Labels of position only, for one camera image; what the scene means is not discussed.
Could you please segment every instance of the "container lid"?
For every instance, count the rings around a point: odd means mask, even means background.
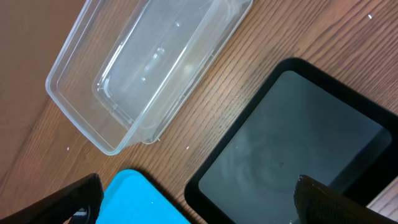
[[[251,0],[89,0],[46,81],[106,154],[160,137]]]
[[[104,193],[96,224],[109,223],[190,222],[141,173],[127,169]]]

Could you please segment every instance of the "plastic food container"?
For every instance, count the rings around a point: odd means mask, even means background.
[[[45,87],[69,120],[115,155],[160,138],[252,0],[89,0]]]

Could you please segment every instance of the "wood grain surface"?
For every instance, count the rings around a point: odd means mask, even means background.
[[[43,83],[83,4],[0,1],[0,180],[49,100]]]
[[[48,100],[0,184],[0,218],[92,172],[106,188],[118,171],[137,169],[190,221],[202,222],[184,186],[284,58],[308,60],[398,113],[397,12],[395,0],[254,1],[161,141],[117,156],[95,148]],[[369,206],[397,220],[398,181]]]

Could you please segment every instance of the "black plastic object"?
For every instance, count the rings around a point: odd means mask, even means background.
[[[200,179],[249,118],[273,84],[286,71],[293,71],[319,86],[335,98],[380,124],[391,135],[390,145],[381,153],[372,154],[367,150],[361,151],[352,163],[345,167],[330,184],[333,189],[338,189],[339,193],[365,206],[398,175],[398,166],[396,166],[398,164],[398,117],[308,62],[299,58],[286,59],[276,66],[185,187],[185,198],[188,204],[208,223],[232,223],[233,221],[200,191]],[[372,157],[370,164],[367,163],[369,157]]]
[[[396,224],[306,175],[297,181],[294,204],[301,224]]]
[[[0,220],[0,224],[94,224],[104,197],[98,174],[90,174],[31,206]]]

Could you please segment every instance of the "blue plastic lid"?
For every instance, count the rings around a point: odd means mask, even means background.
[[[189,222],[142,174],[124,170],[106,189],[96,223]]]

